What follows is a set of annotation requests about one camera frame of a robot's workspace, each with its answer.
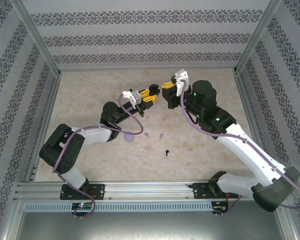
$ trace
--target black peg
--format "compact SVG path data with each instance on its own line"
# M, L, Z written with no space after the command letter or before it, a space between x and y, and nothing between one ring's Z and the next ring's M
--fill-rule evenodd
M159 85L158 84L151 84L149 86L149 96L158 95L160 93Z

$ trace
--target mounting plate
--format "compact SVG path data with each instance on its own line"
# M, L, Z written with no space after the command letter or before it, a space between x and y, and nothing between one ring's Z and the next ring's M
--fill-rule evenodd
M194 199L225 199L226 193L221 192L215 195L209 189L208 182L195 182L192 185L189 185L189 188L193 189ZM229 199L237 199L239 197L238 194L228 193Z
M90 183L87 193L91 195L94 200L103 200L105 195L105 185ZM67 184L63 184L60 192L60 199L61 200L89 200L90 198L73 190Z

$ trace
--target metal frame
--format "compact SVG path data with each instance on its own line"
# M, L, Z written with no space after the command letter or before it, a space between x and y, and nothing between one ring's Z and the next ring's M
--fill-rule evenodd
M50 94L50 98L48 100L47 108L46 108L46 111L44 113L43 123L42 123L42 126L41 126L40 130L39 130L39 135L38 135L38 138L37 138L34 150L33 150L32 159L30 161L29 169L28 169L28 172L26 173L26 177L25 177L25 180L24 180L25 182L30 182L30 181L35 180L34 177L36 175L39 160L40 160L39 152L40 152L40 149L41 149L42 145L45 142L45 138L46 138L50 118L51 118L52 111L53 111L54 106L55 106L55 101L56 101L56 97L57 97L61 77L62 77L62 73L58 73L57 76L56 76L56 80L53 83L52 92Z
M187 70L189 69L230 69L231 66L191 66L190 65L182 65L182 66L116 66L116 67L100 67L100 68L71 68L71 69L61 69L60 71L62 73L77 73L77 72L105 72L105 71L142 71L142 70L157 70L157 69L171 69L171 73L178 71L179 69L186 68Z
M272 16L274 15L276 9L278 8L281 0L270 0L268 5L266 6L260 21L258 22L256 28L254 29L245 49L243 50L241 57L237 65L235 66L235 70L240 73L242 69L245 67L246 62L248 61L251 53L253 52L255 46L257 45L261 35L267 28L268 23L270 22Z
M262 141L260 134L258 132L258 127L256 120L254 118L252 108L249 104L248 96L246 91L244 90L243 81L242 78L238 72L238 69L233 69L233 76L236 82L236 86L238 88L238 92L242 101L243 109L250 127L250 131L252 134L253 141L260 146L260 148L263 148ZM283 204L289 205L288 201L284 201ZM291 209L282 208L279 207L276 211L285 239L294 239L294 240L300 240L300 234L295 222L295 219L292 214Z
M52 71L53 75L56 76L60 70L57 66L56 61L53 58L50 50L48 49L43 37L41 36L34 20L32 19L31 15L29 14L24 1L23 0L11 0L11 3L18 13L19 17L21 18L23 24L25 25L26 29L28 30L29 34L31 35L34 43L38 47L40 53L42 54L45 62L48 64L50 70Z
M98 200L99 205L106 204L188 204L200 205L206 203L210 206L211 202L222 202L225 199L195 199L194 193L188 186L195 182L207 182L202 180L188 181L108 181L108 182L92 182L93 184L105 184L104 200ZM20 224L22 222L23 213L27 212L28 204L47 205L51 208L53 205L60 203L78 203L80 200L60 200L60 191L62 182L25 182L19 183L12 201L11 210L9 212L5 228L3 230L2 240L14 240L17 237ZM250 198L243 198L242 201L253 201ZM113 208L103 208L102 212L117 212ZM189 211L210 211L210 208L204 207L189 209ZM56 210L55 212L67 212L64 210ZM279 208L276 211L279 218L281 228L286 240L300 239L298 230L294 222L291 222L291 210Z

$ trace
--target metal bracket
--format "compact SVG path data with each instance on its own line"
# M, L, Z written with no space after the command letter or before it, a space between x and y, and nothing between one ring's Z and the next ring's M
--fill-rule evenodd
M229 203L227 201L212 201L211 205L213 210L217 210L212 211L213 214L226 213L229 210Z
M123 91L122 95L125 99L129 99L132 107L136 109L136 105L140 104L142 97L138 91Z
M187 71L185 71L183 68L180 69L175 73L175 80L176 80L176 96L179 97L182 92L182 88L184 87L184 83L181 82L181 80L185 80L185 90L187 91L189 89L189 77Z
M194 199L225 199L226 193L221 192L214 194L209 189L208 182L195 182L192 185L189 185L189 188L193 189ZM228 193L229 199L237 199L239 197L238 194Z
M89 184L87 194L93 197L94 200L103 200L105 196L104 184ZM73 190L67 184L63 184L60 193L61 200L90 200L85 195Z

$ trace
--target gray floor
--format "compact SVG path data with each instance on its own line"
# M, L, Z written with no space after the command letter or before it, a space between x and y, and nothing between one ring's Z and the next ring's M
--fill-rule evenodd
M210 212L24 213L18 240L280 240L276 213L240 202L226 217Z

